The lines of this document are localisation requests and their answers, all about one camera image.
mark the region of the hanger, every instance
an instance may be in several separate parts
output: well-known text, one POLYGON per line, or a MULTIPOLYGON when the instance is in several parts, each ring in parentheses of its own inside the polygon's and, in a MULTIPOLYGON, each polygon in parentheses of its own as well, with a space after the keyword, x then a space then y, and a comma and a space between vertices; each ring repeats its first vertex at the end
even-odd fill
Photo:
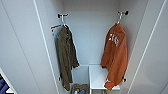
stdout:
POLYGON ((124 15, 128 15, 128 11, 126 11, 126 12, 119 12, 119 11, 118 11, 118 13, 120 14, 120 17, 119 17, 119 19, 118 19, 117 24, 119 24, 119 23, 120 23, 120 20, 121 20, 121 18, 122 18, 122 16, 123 16, 123 14, 124 14, 124 15))
POLYGON ((56 25, 56 26, 53 26, 53 27, 51 27, 51 29, 56 28, 56 27, 59 27, 59 26, 61 26, 61 25, 56 25))
POLYGON ((63 25, 65 26, 64 16, 68 16, 68 14, 66 14, 66 15, 58 14, 58 18, 62 17, 61 20, 62 20, 63 25))

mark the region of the jacket sleeve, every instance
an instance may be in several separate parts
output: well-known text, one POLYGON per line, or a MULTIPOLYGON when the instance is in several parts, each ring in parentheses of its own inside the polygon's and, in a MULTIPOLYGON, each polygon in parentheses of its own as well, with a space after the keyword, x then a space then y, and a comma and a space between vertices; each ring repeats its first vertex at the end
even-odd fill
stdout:
POLYGON ((118 49, 118 52, 114 58, 114 63, 111 65, 107 79, 108 81, 105 83, 105 87, 108 90, 112 90, 112 88, 118 85, 127 68, 127 47, 126 47, 126 37, 124 37, 122 41, 122 45, 118 49))
POLYGON ((70 91, 70 85, 69 85, 69 77, 67 75, 67 69, 66 69, 66 65, 65 65, 65 60, 63 58, 63 54, 64 54, 64 46, 61 42, 61 40, 59 38, 57 38, 56 40, 56 46, 57 46, 57 54, 58 54, 58 59, 59 59, 59 67, 60 67, 60 75, 61 75, 61 79, 62 79, 62 85, 63 87, 67 90, 70 91))

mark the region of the white cabinet door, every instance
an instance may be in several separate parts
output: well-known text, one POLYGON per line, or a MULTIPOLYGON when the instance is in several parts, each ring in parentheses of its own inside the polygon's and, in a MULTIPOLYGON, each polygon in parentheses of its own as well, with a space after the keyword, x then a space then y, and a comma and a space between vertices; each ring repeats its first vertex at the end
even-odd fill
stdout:
POLYGON ((0 68, 17 94, 41 94, 0 1, 0 68))
POLYGON ((168 1, 152 30, 128 94, 161 94, 168 83, 168 1))

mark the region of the white lettering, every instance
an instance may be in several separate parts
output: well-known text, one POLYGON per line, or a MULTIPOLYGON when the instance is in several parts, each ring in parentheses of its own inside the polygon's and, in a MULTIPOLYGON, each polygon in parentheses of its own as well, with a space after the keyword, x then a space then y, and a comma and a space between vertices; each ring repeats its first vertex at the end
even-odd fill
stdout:
POLYGON ((109 38, 109 40, 110 40, 110 41, 113 41, 113 42, 115 43, 116 47, 118 46, 118 44, 119 44, 119 40, 118 40, 118 38, 117 38, 116 35, 114 35, 114 34, 110 34, 110 38, 109 38))

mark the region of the orange shirt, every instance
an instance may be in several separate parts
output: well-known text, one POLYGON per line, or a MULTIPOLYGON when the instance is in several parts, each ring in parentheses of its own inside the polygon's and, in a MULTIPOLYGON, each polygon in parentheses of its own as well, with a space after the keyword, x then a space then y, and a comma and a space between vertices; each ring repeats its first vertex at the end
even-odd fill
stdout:
POLYGON ((120 24, 115 24, 107 33, 100 65, 109 72, 104 87, 112 90, 121 82, 127 68, 126 35, 120 24))

